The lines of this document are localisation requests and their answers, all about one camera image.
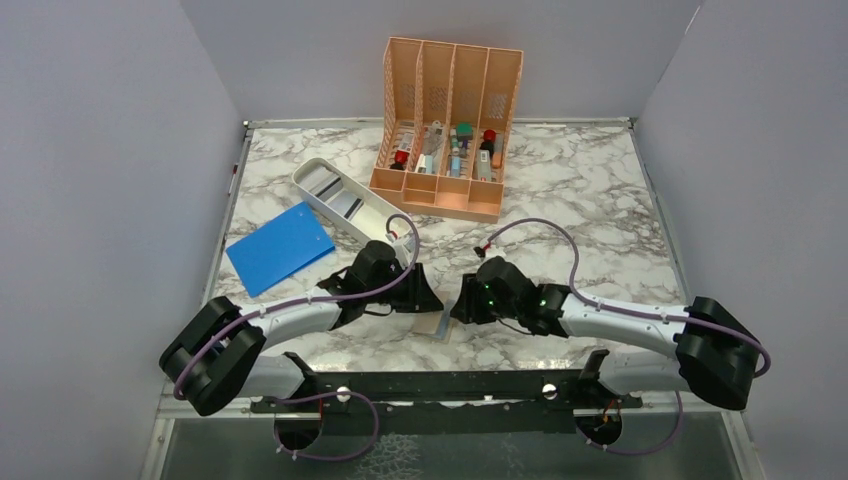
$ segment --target gray wall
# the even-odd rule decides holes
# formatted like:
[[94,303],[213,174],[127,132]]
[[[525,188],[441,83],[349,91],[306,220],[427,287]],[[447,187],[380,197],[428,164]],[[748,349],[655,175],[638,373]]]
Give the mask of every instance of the gray wall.
[[391,35],[525,51],[521,117],[638,115],[699,0],[182,0],[251,120],[383,115]]
[[637,124],[693,292],[774,356],[749,403],[774,479],[848,470],[846,46],[845,0],[706,0]]
[[138,475],[240,135],[177,0],[0,6],[4,479]]

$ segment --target cable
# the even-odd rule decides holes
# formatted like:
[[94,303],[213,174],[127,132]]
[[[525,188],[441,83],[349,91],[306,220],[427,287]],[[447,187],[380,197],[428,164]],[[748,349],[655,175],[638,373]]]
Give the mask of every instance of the cable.
[[395,312],[395,307],[390,308],[389,311],[385,312],[385,313],[383,313],[383,312],[373,312],[371,310],[365,310],[362,313],[364,313],[365,315],[374,315],[375,317],[388,317],[389,315],[391,315],[394,312]]
[[[412,260],[409,261],[409,265],[400,274],[400,276],[398,278],[392,280],[391,282],[383,285],[380,288],[376,288],[374,290],[371,290],[370,292],[356,293],[356,294],[353,294],[353,295],[331,295],[331,296],[326,296],[326,297],[315,297],[315,298],[312,298],[311,300],[308,297],[306,297],[306,298],[295,298],[293,300],[288,300],[288,301],[285,301],[285,302],[282,302],[282,303],[278,303],[276,305],[272,305],[272,306],[268,307],[266,312],[267,313],[278,312],[280,310],[283,310],[283,309],[286,309],[286,308],[289,308],[289,307],[294,307],[296,305],[302,305],[304,303],[311,303],[311,302],[341,302],[341,301],[344,301],[344,300],[358,300],[358,299],[361,299],[361,298],[367,298],[367,297],[371,297],[371,296],[374,296],[374,295],[379,295],[379,294],[385,292],[386,290],[393,288],[395,285],[399,284],[400,282],[402,282],[403,279],[406,278],[412,272],[412,270],[415,268],[415,262],[418,260],[418,252],[421,249],[421,238],[418,236],[418,229],[415,227],[415,224],[412,223],[412,220],[409,217],[407,217],[406,215],[401,215],[400,213],[395,213],[395,214],[392,214],[392,215],[389,216],[388,220],[386,220],[386,231],[389,230],[389,225],[392,223],[392,220],[394,220],[395,218],[400,218],[404,222],[409,224],[409,227],[412,231],[412,236],[415,238],[415,251],[412,252]],[[177,381],[174,382],[174,398],[176,398],[177,400],[185,400],[185,396],[183,395],[183,385],[185,384],[185,381],[188,378],[189,373],[192,371],[192,369],[194,369],[194,367],[198,364],[198,362],[200,362],[200,359],[203,358],[204,355],[206,355],[206,352],[211,350],[212,347],[214,347],[218,342],[220,342],[221,339],[226,337],[227,334],[230,333],[234,328],[236,328],[239,325],[243,324],[244,322],[252,320],[252,319],[254,319],[258,316],[259,316],[259,311],[255,311],[255,312],[248,313],[247,315],[243,315],[243,316],[233,320],[232,322],[230,322],[226,327],[222,328],[220,332],[218,332],[217,334],[215,334],[215,336],[210,338],[209,341],[206,342],[206,344],[203,345],[203,347],[201,347],[201,349],[198,350],[196,354],[194,354],[194,356],[191,358],[191,360],[185,366],[183,371],[180,373],[180,376],[177,377]]]
[[586,297],[585,295],[583,295],[582,293],[580,293],[577,290],[577,287],[574,286],[574,277],[577,275],[577,264],[580,262],[580,252],[578,252],[578,250],[577,250],[577,243],[574,241],[574,238],[572,238],[571,235],[569,235],[568,232],[565,231],[564,228],[562,228],[559,225],[551,222],[550,220],[545,220],[544,218],[530,217],[530,218],[522,218],[521,220],[516,220],[514,222],[508,223],[508,224],[504,225],[503,227],[501,227],[495,233],[489,235],[489,238],[487,239],[487,241],[489,243],[487,244],[487,247],[484,247],[484,250],[486,248],[488,248],[488,245],[490,245],[494,239],[496,239],[500,234],[502,234],[506,230],[509,230],[510,228],[512,228],[516,225],[520,225],[522,223],[531,223],[531,222],[532,223],[542,223],[544,225],[547,225],[549,227],[554,228],[559,233],[561,233],[565,237],[566,240],[568,240],[569,244],[571,244],[571,249],[574,251],[574,264],[571,266],[571,273],[568,276],[568,287],[571,289],[571,293],[575,297],[580,299],[581,302],[585,303],[586,305],[595,307],[597,309],[606,310],[608,312],[620,313],[620,314],[623,314],[623,315],[631,315],[631,316],[634,316],[634,317],[644,318],[644,319],[647,319],[647,320],[659,320],[659,321],[690,323],[692,325],[697,325],[699,327],[707,328],[707,329],[710,329],[710,330],[715,330],[715,331],[723,333],[725,335],[729,335],[729,336],[735,338],[736,340],[739,340],[741,342],[745,342],[745,343],[751,345],[752,347],[754,347],[754,349],[757,350],[757,352],[760,355],[763,356],[763,366],[754,373],[754,377],[761,377],[761,376],[765,375],[765,373],[768,372],[769,369],[771,368],[771,355],[769,355],[769,353],[766,351],[765,347],[763,347],[762,344],[760,344],[760,342],[758,342],[757,340],[754,340],[753,338],[751,338],[748,335],[745,335],[743,333],[739,333],[736,330],[732,330],[730,328],[723,327],[721,325],[716,325],[714,323],[707,322],[706,320],[701,320],[700,318],[683,317],[683,316],[679,316],[679,315],[668,315],[666,317],[663,317],[662,315],[659,315],[659,314],[656,314],[656,313],[637,312],[635,310],[630,310],[630,309],[622,308],[622,307],[616,307],[614,305],[599,304],[598,302],[591,300],[588,297]]
[[[363,402],[365,402],[365,404],[368,405],[368,408],[371,409],[371,414],[374,416],[374,431],[371,433],[371,438],[368,439],[368,443],[366,443],[364,447],[360,448],[359,450],[357,450],[353,453],[349,453],[347,455],[340,455],[338,457],[326,457],[326,456],[323,456],[323,455],[312,455],[312,454],[309,454],[309,453],[300,453],[298,450],[289,450],[288,448],[286,448],[285,445],[283,445],[283,442],[280,440],[280,436],[277,432],[277,428],[274,427],[274,441],[277,442],[277,453],[286,452],[287,454],[292,456],[292,460],[296,460],[297,458],[308,458],[310,460],[320,460],[320,461],[323,461],[323,462],[346,462],[348,460],[353,460],[354,458],[356,458],[356,457],[366,453],[368,450],[370,450],[371,447],[373,447],[374,444],[377,443],[377,437],[380,434],[380,416],[377,413],[377,407],[374,406],[374,403],[371,400],[369,400],[368,397],[366,397],[365,395],[363,395],[361,393],[344,392],[344,394],[350,395],[351,397],[356,397],[356,398],[362,400]],[[339,395],[338,392],[327,392],[327,393],[320,393],[318,395],[312,395],[311,397],[303,397],[303,398],[295,398],[295,399],[278,398],[278,399],[276,399],[276,402],[279,403],[279,404],[282,404],[282,405],[294,405],[294,404],[298,404],[298,403],[307,403],[307,402],[312,402],[312,401],[315,401],[315,400],[322,400],[324,398],[336,397],[338,395]]]
[[512,330],[513,332],[518,332],[518,333],[520,333],[520,334],[522,334],[522,335],[533,335],[533,334],[532,334],[532,333],[530,333],[530,332],[525,332],[525,331],[523,331],[523,330],[519,330],[519,329],[517,329],[517,328],[513,327],[512,325],[508,325],[506,322],[504,322],[504,321],[503,321],[503,320],[501,320],[500,318],[498,319],[498,323],[500,323],[500,324],[501,324],[501,325],[503,325],[504,327],[506,327],[506,328],[508,328],[508,329]]
[[657,453],[660,450],[662,450],[662,449],[668,447],[669,445],[671,445],[672,443],[674,443],[674,441],[677,439],[677,437],[680,436],[680,432],[683,430],[683,399],[680,398],[680,392],[674,392],[674,394],[677,396],[677,412],[678,412],[677,413],[677,420],[674,423],[674,429],[671,431],[670,434],[668,434],[668,436],[665,438],[665,440],[654,445],[653,447],[646,448],[644,450],[621,450],[621,449],[618,449],[618,448],[615,448],[615,447],[610,447],[609,445],[601,445],[599,443],[593,442],[579,428],[577,429],[577,432],[580,435],[582,435],[583,438],[586,439],[587,445],[589,445],[593,448],[597,448],[598,450],[603,450],[606,453],[612,453],[613,455],[623,455],[625,457],[638,457],[638,456],[641,456],[641,455],[650,455],[652,453]]

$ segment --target red bottle cap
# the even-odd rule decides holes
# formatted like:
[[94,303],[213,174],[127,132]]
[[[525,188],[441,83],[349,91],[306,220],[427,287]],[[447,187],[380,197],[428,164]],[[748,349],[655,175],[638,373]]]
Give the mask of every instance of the red bottle cap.
[[407,160],[409,160],[409,152],[404,152],[403,150],[395,152],[395,161],[397,163],[406,163]]

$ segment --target white plastic container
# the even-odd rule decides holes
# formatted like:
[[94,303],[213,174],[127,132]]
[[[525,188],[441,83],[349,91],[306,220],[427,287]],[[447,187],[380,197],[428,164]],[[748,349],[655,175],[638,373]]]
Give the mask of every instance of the white plastic container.
[[[362,207],[353,217],[351,217],[350,220],[339,215],[335,210],[331,209],[329,205],[301,187],[300,181],[318,166],[323,166],[334,172],[342,179],[342,184],[344,185],[345,190],[362,199]],[[292,174],[292,180],[297,186],[297,190],[300,192],[300,198],[302,198],[317,212],[330,219],[334,225],[353,236],[353,238],[357,239],[363,245],[368,243],[370,240],[380,240],[385,242],[386,220],[395,213],[406,215],[402,211],[398,210],[397,207],[383,200],[379,195],[372,192],[361,183],[345,175],[345,173],[336,168],[335,165],[323,158],[313,158],[303,162],[303,165],[299,166]],[[392,222],[391,229],[401,237],[409,232],[409,226],[403,220]]]

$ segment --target blue folder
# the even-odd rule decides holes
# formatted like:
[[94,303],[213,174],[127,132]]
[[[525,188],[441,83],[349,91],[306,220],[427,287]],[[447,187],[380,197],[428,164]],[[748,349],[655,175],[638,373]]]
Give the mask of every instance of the blue folder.
[[335,249],[312,210],[299,203],[227,248],[251,297]]

